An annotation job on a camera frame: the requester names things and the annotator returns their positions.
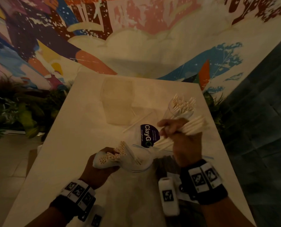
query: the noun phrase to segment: table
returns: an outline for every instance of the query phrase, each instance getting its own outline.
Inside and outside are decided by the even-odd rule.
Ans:
[[[194,115],[203,114],[210,126],[203,133],[203,155],[214,157],[212,163],[222,176],[229,197],[255,224],[198,84],[83,72],[75,79],[3,227],[29,223],[49,206],[66,183],[81,175],[90,155],[105,146],[118,145],[124,127],[106,123],[100,101],[106,77],[134,82],[134,107],[165,111],[176,93],[195,97]],[[165,226],[153,169],[140,175],[120,169],[96,193],[96,204],[106,208],[102,227]],[[82,225],[74,218],[68,226]]]

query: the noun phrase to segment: floor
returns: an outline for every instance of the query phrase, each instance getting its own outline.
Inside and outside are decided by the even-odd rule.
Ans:
[[[28,139],[24,135],[0,139],[0,227],[25,181],[29,151],[40,144],[40,137]]]

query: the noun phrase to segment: colorful wall mural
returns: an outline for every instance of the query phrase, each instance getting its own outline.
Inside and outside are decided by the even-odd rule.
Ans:
[[[57,89],[79,71],[227,96],[281,40],[281,0],[0,0],[0,77]]]

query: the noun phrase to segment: bundle of straws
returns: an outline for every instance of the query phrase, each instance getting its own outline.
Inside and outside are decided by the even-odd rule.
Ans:
[[[177,94],[169,103],[169,110],[166,110],[163,119],[189,118],[194,111],[195,99],[191,97],[189,101],[185,101],[184,97]]]
[[[207,125],[208,123],[206,119],[202,115],[200,115],[186,123],[179,131],[186,135],[195,135],[204,131],[207,128]],[[156,147],[160,150],[165,150],[171,145],[173,145],[172,139],[161,138],[154,143],[153,147]]]

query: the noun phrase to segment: hand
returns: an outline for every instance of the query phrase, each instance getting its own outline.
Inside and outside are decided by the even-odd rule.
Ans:
[[[105,147],[101,151],[116,154],[117,152],[111,147]],[[110,174],[117,171],[119,166],[109,167],[105,169],[97,169],[93,167],[93,159],[96,154],[90,156],[82,176],[80,177],[85,183],[91,186],[92,189],[100,188],[108,179]]]
[[[164,136],[165,138],[170,137],[174,141],[173,155],[176,160],[176,163],[180,167],[186,167],[202,159],[202,133],[198,133],[193,136],[186,136],[185,134],[177,131],[187,122],[188,120],[184,118],[163,119],[158,122],[158,126],[165,126],[160,131],[160,136]]]
[[[51,7],[52,9],[56,10],[58,7],[58,1],[57,0],[43,0],[44,3]]]

